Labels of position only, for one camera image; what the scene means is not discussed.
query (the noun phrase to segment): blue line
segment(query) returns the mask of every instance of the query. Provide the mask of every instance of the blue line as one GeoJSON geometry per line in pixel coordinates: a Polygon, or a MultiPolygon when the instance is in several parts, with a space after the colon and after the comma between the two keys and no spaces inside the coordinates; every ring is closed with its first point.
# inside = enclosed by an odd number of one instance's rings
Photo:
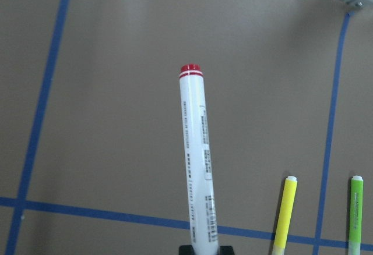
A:
{"type": "MultiPolygon", "coordinates": [[[[14,204],[15,204],[15,199],[0,197],[0,206],[11,207],[14,204]]],[[[145,215],[128,214],[128,213],[121,213],[121,212],[118,213],[118,212],[106,211],[106,210],[95,210],[92,208],[72,207],[72,206],[65,206],[65,205],[60,205],[60,204],[42,203],[38,201],[26,201],[24,209],[34,210],[34,211],[43,211],[47,213],[49,212],[49,213],[73,215],[73,216],[78,216],[78,217],[89,217],[89,218],[106,219],[106,220],[130,222],[130,223],[145,224],[145,225],[162,226],[162,227],[167,227],[167,228],[177,228],[177,229],[186,229],[186,230],[189,229],[188,221],[181,221],[181,220],[168,219],[168,218],[159,218],[159,217],[150,217],[150,216],[145,216],[145,215]]],[[[250,229],[234,228],[234,227],[228,227],[228,226],[218,226],[218,231],[220,234],[223,234],[223,235],[243,236],[246,238],[266,239],[266,240],[273,240],[275,238],[274,233],[256,231],[256,230],[250,230],[250,229]]],[[[304,245],[315,244],[314,238],[308,238],[306,236],[288,235],[287,241],[292,242],[292,243],[304,244],[304,245]]],[[[336,247],[336,248],[346,249],[348,244],[347,242],[342,242],[340,240],[320,239],[318,245],[325,246],[325,247],[336,247]]],[[[362,243],[361,250],[373,251],[373,245],[362,243]]]]}
{"type": "Polygon", "coordinates": [[[316,242],[314,245],[312,255],[318,255],[319,253],[319,241],[321,238],[322,221],[323,221],[325,198],[326,198],[326,188],[328,185],[330,152],[332,150],[333,128],[334,128],[334,121],[335,121],[336,107],[337,107],[339,76],[340,76],[340,68],[341,68],[342,56],[343,56],[343,44],[344,44],[344,38],[346,37],[347,28],[349,26],[350,17],[352,15],[353,13],[347,13],[344,16],[342,29],[339,35],[337,57],[336,57],[334,79],[333,79],[332,98],[330,100],[328,133],[326,135],[325,155],[324,155],[324,163],[323,163],[323,169],[322,169],[319,209],[318,209],[317,222],[316,222],[316,231],[315,231],[316,242]]]}
{"type": "Polygon", "coordinates": [[[53,73],[57,61],[59,45],[61,43],[62,32],[64,29],[66,13],[68,10],[69,0],[61,0],[59,3],[59,9],[57,18],[54,26],[53,37],[45,66],[43,83],[39,94],[38,104],[34,117],[34,122],[31,130],[29,146],[27,148],[26,158],[18,189],[17,199],[15,200],[15,209],[12,217],[12,225],[10,226],[8,243],[6,245],[6,255],[13,255],[15,253],[17,239],[20,229],[21,217],[26,202],[27,192],[29,191],[31,173],[34,166],[34,160],[36,156],[37,146],[40,138],[41,127],[43,125],[43,119],[45,115],[45,109],[47,106],[48,96],[52,84],[53,73]]]}

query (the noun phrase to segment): white marker barrel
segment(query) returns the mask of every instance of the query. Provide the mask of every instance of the white marker barrel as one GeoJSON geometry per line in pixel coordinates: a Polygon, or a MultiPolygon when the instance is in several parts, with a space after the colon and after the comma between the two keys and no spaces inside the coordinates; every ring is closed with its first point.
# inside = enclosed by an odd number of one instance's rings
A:
{"type": "Polygon", "coordinates": [[[196,255],[217,255],[217,224],[203,74],[196,64],[181,68],[180,94],[189,220],[196,255]]]}

